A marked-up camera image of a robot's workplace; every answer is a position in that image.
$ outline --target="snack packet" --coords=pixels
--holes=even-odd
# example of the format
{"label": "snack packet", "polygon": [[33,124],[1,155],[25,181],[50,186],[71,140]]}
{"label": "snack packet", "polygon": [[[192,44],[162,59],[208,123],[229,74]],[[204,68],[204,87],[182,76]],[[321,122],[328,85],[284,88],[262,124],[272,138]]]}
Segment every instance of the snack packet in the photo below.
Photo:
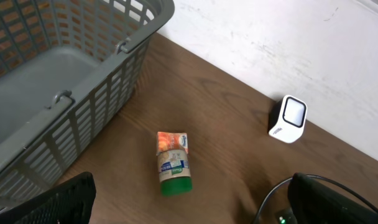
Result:
{"label": "snack packet", "polygon": [[182,149],[188,154],[188,136],[186,133],[157,133],[157,152],[158,156],[161,152],[168,150]]}

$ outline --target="wire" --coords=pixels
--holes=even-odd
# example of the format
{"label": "wire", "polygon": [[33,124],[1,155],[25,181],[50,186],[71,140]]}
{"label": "wire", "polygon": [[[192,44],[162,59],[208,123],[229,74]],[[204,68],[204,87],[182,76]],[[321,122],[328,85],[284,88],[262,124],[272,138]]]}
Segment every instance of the wire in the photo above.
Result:
{"label": "wire", "polygon": [[[326,182],[329,182],[331,184],[334,184],[344,190],[346,190],[347,192],[349,192],[350,194],[352,194],[353,196],[357,197],[359,200],[361,200],[363,203],[365,203],[368,207],[370,207],[373,211],[375,211],[377,214],[378,214],[378,208],[376,208],[373,204],[371,204],[369,201],[367,201],[364,197],[360,196],[358,193],[356,193],[355,191],[349,189],[348,187],[346,187],[345,185],[343,184],[340,184],[338,183],[337,181],[334,181],[334,180],[331,180],[329,178],[326,178],[326,177],[322,177],[322,176],[319,176],[319,175],[313,175],[313,174],[306,174],[308,177],[311,177],[311,178],[314,178],[314,179],[319,179],[319,180],[324,180]],[[257,224],[258,223],[258,219],[260,217],[260,214],[261,214],[261,211],[262,209],[265,207],[265,204],[266,202],[268,201],[268,199],[274,194],[274,192],[279,189],[283,184],[286,184],[287,182],[290,182],[293,178],[290,177],[290,178],[287,178],[283,181],[281,181],[280,183],[278,183],[277,185],[275,185],[275,187],[272,188],[272,190],[270,190],[270,192],[266,195],[266,197],[264,198],[264,200],[262,201],[258,211],[257,211],[257,214],[256,214],[256,217],[254,218],[254,220],[252,221],[252,224]]]}

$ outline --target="white screen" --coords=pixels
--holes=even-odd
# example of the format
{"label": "white screen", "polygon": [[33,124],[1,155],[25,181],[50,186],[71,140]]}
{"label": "white screen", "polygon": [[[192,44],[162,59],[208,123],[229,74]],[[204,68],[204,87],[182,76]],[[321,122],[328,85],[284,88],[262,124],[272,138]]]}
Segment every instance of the white screen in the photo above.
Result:
{"label": "white screen", "polygon": [[301,126],[303,120],[303,112],[305,111],[305,105],[289,98],[287,100],[286,108],[284,111],[284,119],[297,126]]}

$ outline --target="wooden table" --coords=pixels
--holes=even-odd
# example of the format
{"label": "wooden table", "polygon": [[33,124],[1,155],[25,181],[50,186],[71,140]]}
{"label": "wooden table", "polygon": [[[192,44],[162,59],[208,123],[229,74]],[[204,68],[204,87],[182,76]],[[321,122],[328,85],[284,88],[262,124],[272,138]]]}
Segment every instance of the wooden table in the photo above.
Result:
{"label": "wooden table", "polygon": [[[91,223],[99,224],[250,223],[270,188],[295,172],[337,180],[378,207],[377,161],[310,122],[293,144],[271,138],[273,104],[157,34],[132,98],[61,181],[93,173]],[[161,196],[157,131],[188,133],[190,193]],[[286,189],[261,223],[288,206]]]}

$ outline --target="white cube device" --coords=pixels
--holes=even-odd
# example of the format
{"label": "white cube device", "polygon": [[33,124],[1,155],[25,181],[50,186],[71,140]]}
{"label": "white cube device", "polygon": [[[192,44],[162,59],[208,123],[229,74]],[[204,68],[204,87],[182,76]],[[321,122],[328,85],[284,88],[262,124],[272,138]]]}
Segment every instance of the white cube device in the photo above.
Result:
{"label": "white cube device", "polygon": [[301,137],[307,118],[307,105],[298,98],[285,95],[269,113],[268,133],[273,138],[292,143]]}

